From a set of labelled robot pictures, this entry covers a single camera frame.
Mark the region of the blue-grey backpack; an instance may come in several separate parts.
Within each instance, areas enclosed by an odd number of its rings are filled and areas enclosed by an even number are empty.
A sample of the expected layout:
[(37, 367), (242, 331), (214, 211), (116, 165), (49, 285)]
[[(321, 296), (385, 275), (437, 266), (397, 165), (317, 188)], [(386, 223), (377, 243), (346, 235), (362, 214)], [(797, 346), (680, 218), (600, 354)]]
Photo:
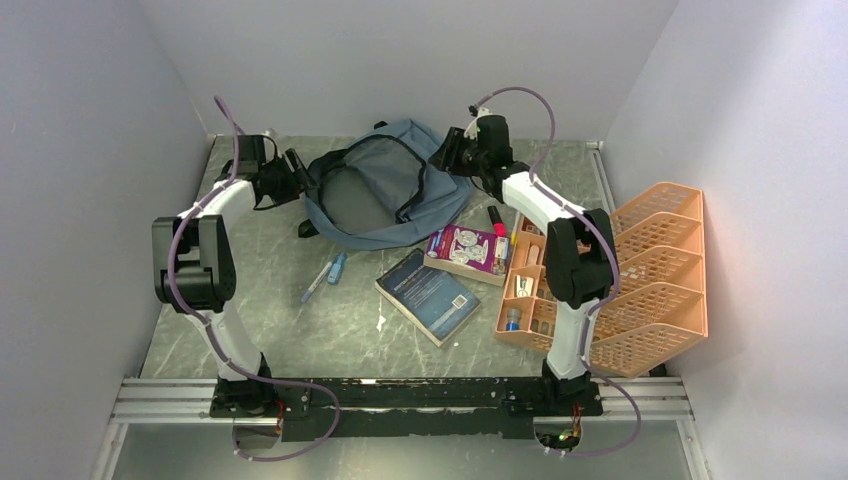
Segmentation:
[(412, 119), (380, 122), (306, 168), (302, 238), (322, 236), (344, 248), (407, 247), (455, 220), (472, 198), (469, 179), (436, 169), (430, 158), (444, 136)]

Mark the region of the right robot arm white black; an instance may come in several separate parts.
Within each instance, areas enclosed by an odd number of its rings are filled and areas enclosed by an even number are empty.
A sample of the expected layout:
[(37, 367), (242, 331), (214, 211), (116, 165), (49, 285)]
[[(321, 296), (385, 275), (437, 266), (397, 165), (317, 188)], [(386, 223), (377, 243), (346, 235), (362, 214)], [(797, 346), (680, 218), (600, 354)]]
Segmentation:
[(429, 162), (455, 176), (478, 178), (484, 192), (545, 233), (545, 281), (557, 301), (552, 345), (538, 380), (539, 399), (507, 400), (507, 410), (541, 416), (601, 414), (589, 346), (600, 308), (619, 289), (609, 215), (566, 200), (528, 165), (515, 161), (502, 115), (479, 114), (466, 127), (450, 128)]

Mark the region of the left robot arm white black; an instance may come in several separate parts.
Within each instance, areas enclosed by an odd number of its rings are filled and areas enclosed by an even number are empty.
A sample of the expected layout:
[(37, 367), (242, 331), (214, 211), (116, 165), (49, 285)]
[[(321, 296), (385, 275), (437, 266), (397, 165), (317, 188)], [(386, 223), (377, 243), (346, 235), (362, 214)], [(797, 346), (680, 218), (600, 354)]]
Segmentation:
[(234, 144), (206, 195), (176, 216), (154, 220), (154, 289), (194, 325), (215, 357), (212, 413), (250, 417), (268, 413), (279, 400), (264, 354), (231, 303), (237, 271), (229, 231), (243, 215), (265, 210), (264, 199), (278, 207), (315, 183), (299, 154), (276, 149), (267, 135), (238, 135)]

